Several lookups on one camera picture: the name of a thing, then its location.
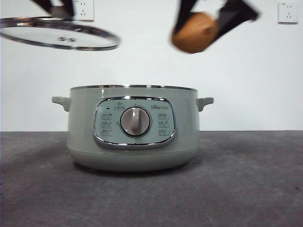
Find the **side handle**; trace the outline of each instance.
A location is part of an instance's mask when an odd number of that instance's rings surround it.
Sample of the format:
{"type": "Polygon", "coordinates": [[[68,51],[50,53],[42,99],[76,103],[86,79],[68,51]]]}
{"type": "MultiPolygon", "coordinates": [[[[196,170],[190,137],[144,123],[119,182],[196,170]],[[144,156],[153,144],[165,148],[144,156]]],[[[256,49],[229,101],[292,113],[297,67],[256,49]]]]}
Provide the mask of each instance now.
{"type": "Polygon", "coordinates": [[[214,103],[214,98],[197,98],[198,111],[201,112],[204,106],[214,103]]]}
{"type": "Polygon", "coordinates": [[[62,105],[64,110],[67,112],[70,110],[71,98],[54,96],[52,97],[52,102],[62,105]]]}

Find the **white wall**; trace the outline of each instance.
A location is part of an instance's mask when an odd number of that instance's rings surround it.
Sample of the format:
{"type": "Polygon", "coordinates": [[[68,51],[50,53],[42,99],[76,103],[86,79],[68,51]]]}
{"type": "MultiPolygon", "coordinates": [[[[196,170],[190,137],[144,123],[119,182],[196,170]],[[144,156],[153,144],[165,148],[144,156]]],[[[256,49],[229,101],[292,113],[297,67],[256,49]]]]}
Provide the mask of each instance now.
{"type": "MultiPolygon", "coordinates": [[[[303,3],[298,25],[277,24],[277,0],[253,0],[263,12],[203,53],[169,44],[177,0],[95,0],[95,22],[121,47],[75,52],[1,40],[1,130],[65,131],[68,113],[51,96],[74,86],[156,84],[195,87],[215,104],[201,130],[303,130],[303,3]]],[[[221,0],[199,1],[216,15],[221,0]]],[[[2,0],[1,17],[41,16],[29,0],[2,0]]]]}

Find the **electrical socket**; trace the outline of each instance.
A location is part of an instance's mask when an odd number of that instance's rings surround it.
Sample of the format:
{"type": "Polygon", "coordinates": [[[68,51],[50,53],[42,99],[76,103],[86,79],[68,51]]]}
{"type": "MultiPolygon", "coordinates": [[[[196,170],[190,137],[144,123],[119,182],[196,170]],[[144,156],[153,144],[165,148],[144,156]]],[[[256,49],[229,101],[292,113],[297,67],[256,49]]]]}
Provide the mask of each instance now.
{"type": "Polygon", "coordinates": [[[281,24],[293,24],[299,22],[299,3],[280,2],[278,10],[278,22],[281,24]]]}
{"type": "Polygon", "coordinates": [[[94,21],[94,0],[72,0],[75,20],[94,21]]]}

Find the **stainless steel lid edge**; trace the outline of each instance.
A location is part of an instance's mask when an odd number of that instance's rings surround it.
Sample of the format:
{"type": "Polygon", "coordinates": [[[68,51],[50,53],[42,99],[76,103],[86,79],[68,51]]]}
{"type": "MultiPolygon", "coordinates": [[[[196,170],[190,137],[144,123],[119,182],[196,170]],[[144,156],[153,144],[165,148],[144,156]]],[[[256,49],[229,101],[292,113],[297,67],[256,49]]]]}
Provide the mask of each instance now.
{"type": "Polygon", "coordinates": [[[83,46],[64,46],[57,44],[45,44],[42,42],[31,41],[27,39],[17,38],[11,35],[7,35],[4,33],[0,33],[2,37],[7,39],[17,41],[20,43],[31,44],[36,46],[46,46],[57,49],[66,49],[66,50],[78,50],[78,51],[108,51],[116,49],[120,44],[120,39],[105,30],[101,30],[96,27],[90,27],[85,25],[80,25],[73,23],[72,21],[54,18],[54,17],[10,17],[10,18],[2,18],[0,20],[0,27],[45,27],[45,28],[55,28],[62,30],[70,30],[80,33],[87,33],[91,35],[100,36],[102,38],[110,39],[115,42],[112,46],[102,46],[102,47],[83,47],[83,46]]]}
{"type": "Polygon", "coordinates": [[[190,88],[190,87],[175,87],[175,86],[164,86],[164,85],[91,85],[91,86],[79,86],[79,87],[72,87],[72,90],[78,89],[87,89],[87,88],[108,88],[108,87],[124,87],[124,88],[166,88],[166,89],[180,89],[180,90],[188,90],[188,91],[198,91],[197,89],[190,88]]]}

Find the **silver knob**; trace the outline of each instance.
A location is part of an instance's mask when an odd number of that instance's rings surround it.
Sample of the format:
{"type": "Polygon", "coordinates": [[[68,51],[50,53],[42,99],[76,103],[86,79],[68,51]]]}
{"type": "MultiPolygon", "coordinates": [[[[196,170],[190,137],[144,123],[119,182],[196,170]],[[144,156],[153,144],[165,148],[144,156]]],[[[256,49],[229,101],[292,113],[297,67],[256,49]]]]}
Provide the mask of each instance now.
{"type": "Polygon", "coordinates": [[[150,117],[139,107],[127,109],[121,117],[122,129],[131,136],[140,136],[148,130],[150,117]]]}

